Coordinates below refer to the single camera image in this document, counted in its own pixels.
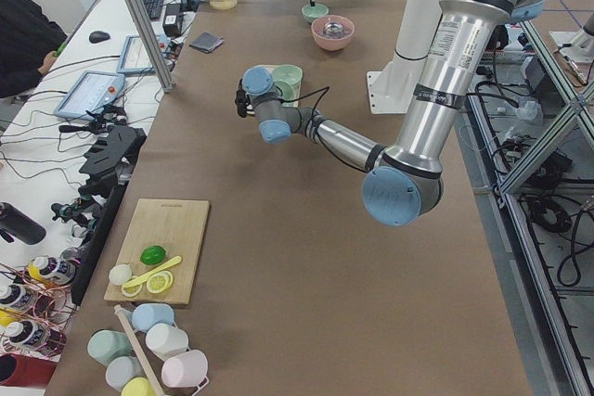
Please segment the black power adapter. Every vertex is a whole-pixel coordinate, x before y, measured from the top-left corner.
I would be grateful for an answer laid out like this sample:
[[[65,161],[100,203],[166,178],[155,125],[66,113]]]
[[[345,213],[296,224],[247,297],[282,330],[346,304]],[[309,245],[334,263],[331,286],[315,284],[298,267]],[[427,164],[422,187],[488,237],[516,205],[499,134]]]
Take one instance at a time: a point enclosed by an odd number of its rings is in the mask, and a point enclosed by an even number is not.
[[[162,29],[168,37],[179,37],[182,34],[184,14],[180,3],[165,6]]]

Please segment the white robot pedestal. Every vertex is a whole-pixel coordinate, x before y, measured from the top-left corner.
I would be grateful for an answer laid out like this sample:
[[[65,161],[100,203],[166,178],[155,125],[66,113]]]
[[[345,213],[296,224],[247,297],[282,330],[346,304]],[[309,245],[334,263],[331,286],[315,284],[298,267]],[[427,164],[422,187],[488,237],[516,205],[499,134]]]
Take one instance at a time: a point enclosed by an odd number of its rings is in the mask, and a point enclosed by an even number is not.
[[[407,112],[441,14],[439,0],[407,0],[393,59],[383,70],[367,73],[373,114]]]

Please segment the white mug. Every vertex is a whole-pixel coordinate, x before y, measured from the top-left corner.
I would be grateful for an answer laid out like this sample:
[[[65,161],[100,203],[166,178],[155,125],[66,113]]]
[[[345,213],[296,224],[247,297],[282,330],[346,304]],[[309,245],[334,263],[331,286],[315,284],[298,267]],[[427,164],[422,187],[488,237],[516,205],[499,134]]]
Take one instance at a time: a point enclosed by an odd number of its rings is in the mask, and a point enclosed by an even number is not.
[[[147,347],[162,361],[185,352],[189,346],[187,333],[176,327],[159,323],[145,336]]]

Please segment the aluminium frame post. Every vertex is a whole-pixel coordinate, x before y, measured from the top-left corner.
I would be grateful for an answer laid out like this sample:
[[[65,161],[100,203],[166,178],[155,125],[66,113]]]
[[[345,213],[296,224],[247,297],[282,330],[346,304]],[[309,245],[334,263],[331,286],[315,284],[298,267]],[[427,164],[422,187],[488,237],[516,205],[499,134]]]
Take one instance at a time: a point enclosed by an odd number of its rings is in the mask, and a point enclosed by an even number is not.
[[[148,58],[157,75],[163,92],[168,93],[172,91],[174,88],[174,80],[162,55],[157,37],[142,0],[124,0],[124,2],[126,3],[129,14],[136,26],[138,35],[148,53]]]

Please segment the green bowl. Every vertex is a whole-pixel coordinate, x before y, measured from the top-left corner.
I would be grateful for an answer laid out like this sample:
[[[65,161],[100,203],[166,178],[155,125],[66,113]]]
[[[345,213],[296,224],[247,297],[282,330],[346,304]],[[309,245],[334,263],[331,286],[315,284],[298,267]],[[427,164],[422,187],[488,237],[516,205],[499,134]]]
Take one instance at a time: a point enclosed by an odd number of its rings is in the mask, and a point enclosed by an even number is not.
[[[301,88],[303,70],[296,65],[282,64],[272,69],[272,76],[275,81],[287,83],[293,90],[297,91]]]
[[[293,87],[290,84],[288,84],[287,82],[277,80],[277,81],[274,81],[274,85],[277,88],[277,90],[280,94],[280,97],[283,101],[291,103],[291,102],[294,102],[298,98]]]
[[[329,14],[329,8],[321,3],[316,3],[315,5],[304,5],[302,7],[302,17],[303,19],[311,24],[316,19],[327,16]]]

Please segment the green mug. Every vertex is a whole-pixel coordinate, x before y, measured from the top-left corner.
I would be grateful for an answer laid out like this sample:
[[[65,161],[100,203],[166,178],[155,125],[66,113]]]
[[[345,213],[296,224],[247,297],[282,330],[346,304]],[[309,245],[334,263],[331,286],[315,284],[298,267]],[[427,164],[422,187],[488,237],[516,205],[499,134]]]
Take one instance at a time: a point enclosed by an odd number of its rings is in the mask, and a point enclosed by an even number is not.
[[[87,352],[97,362],[108,366],[116,358],[129,355],[132,346],[123,332],[104,329],[91,336]]]

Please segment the yellow plastic knife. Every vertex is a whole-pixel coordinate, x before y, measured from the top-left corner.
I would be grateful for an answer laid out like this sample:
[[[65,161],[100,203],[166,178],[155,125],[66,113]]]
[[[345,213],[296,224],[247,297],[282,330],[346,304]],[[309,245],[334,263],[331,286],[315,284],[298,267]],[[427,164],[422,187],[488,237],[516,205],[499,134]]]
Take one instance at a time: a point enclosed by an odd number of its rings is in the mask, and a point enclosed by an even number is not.
[[[159,273],[161,271],[165,271],[170,269],[171,267],[176,266],[177,264],[183,261],[183,257],[181,255],[174,256],[172,259],[164,262],[163,264],[155,267],[154,269],[137,276],[136,278],[132,278],[123,284],[123,287],[136,287],[138,285],[144,284],[149,280],[152,275]]]

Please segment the yellow mug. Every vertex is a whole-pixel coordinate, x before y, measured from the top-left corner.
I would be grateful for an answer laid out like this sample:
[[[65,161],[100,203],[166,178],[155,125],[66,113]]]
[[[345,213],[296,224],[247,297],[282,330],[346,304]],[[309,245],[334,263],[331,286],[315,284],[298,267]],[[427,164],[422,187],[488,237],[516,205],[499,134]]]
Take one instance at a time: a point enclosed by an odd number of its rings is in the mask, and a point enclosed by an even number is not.
[[[123,387],[122,396],[155,396],[156,393],[146,377],[134,377]]]

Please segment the black bottle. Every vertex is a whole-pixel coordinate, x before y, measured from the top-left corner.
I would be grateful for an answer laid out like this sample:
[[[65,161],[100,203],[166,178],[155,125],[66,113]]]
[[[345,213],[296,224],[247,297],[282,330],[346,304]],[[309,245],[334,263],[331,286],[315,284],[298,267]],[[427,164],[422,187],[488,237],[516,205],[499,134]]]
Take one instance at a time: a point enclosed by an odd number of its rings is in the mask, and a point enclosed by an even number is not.
[[[15,239],[27,245],[41,242],[46,230],[33,219],[7,202],[1,203],[1,237],[8,243]]]

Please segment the lemon slice toy right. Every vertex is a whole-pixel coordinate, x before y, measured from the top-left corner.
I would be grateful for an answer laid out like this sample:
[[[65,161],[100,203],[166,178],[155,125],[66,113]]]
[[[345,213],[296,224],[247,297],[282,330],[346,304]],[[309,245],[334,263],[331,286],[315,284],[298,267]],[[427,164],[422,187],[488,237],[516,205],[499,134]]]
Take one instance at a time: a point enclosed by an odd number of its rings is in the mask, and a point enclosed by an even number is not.
[[[150,294],[161,294],[168,290],[174,283],[174,276],[168,270],[163,270],[158,273],[152,274],[147,282],[146,288]]]

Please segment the green bowl on tray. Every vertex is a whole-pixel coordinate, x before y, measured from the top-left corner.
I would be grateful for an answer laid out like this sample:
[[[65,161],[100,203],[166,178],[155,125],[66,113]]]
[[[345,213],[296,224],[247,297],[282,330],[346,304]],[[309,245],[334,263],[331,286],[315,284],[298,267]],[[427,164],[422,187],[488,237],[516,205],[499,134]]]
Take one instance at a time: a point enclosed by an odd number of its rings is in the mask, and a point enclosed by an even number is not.
[[[275,81],[287,83],[293,90],[297,91],[301,88],[303,70],[296,65],[282,64],[272,69],[272,76]]]

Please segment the black tool stand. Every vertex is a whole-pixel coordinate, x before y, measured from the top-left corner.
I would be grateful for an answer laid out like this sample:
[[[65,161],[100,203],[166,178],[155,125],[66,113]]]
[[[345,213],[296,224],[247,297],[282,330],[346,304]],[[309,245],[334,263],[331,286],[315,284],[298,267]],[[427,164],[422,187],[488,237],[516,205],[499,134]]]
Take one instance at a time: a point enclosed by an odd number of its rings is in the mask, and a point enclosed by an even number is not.
[[[98,140],[84,154],[86,162],[79,170],[89,178],[79,188],[79,194],[101,196],[107,200],[99,214],[93,235],[71,284],[71,301],[80,306],[91,281],[112,223],[123,199],[127,183],[119,180],[117,166],[123,159],[136,164],[140,148],[147,136],[143,129],[116,125],[107,136]]]

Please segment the pink mug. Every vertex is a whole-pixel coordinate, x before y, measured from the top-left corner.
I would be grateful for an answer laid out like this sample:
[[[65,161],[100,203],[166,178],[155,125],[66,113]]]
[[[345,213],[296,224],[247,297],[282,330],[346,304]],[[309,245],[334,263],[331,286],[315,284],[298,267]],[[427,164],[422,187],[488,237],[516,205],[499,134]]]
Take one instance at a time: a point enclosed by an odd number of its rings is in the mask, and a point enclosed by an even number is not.
[[[207,356],[200,350],[190,350],[163,363],[161,380],[169,388],[202,388],[209,382],[207,374]]]

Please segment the lemon slice toy left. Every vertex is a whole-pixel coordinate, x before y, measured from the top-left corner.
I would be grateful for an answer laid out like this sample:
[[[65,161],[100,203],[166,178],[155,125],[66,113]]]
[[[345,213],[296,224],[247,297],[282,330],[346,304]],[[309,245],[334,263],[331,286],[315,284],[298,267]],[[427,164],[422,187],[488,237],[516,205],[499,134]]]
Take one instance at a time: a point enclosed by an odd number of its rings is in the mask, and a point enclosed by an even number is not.
[[[133,298],[137,296],[143,289],[143,284],[129,285],[124,283],[121,285],[121,292],[126,298]]]

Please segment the white garlic toy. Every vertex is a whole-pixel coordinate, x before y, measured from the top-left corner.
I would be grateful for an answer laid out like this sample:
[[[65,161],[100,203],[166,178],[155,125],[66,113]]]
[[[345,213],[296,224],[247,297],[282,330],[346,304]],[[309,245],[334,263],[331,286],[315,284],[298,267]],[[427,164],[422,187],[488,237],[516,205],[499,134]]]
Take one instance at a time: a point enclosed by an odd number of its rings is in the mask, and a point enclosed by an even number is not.
[[[109,271],[109,281],[114,286],[121,286],[128,282],[132,275],[133,271],[129,264],[116,264]]]

